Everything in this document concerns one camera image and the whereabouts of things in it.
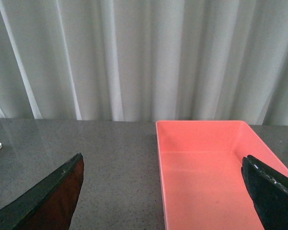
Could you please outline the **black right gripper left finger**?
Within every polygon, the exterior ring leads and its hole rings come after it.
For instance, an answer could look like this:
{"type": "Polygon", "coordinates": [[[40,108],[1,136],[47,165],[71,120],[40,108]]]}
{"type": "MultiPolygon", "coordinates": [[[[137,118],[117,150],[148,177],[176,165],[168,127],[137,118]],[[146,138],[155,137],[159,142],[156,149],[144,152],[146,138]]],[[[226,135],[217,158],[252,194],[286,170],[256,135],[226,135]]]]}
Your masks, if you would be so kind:
{"type": "Polygon", "coordinates": [[[0,209],[0,230],[67,230],[84,181],[78,153],[0,209]]]}

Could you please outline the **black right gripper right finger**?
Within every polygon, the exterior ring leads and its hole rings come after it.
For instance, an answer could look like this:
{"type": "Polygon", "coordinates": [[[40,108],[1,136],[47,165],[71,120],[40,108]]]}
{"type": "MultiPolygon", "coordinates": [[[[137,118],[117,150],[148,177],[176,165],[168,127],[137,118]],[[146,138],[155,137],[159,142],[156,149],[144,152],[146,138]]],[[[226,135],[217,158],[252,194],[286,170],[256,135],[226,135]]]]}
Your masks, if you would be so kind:
{"type": "Polygon", "coordinates": [[[243,157],[241,174],[265,230],[288,230],[288,177],[252,155],[243,157]]]}

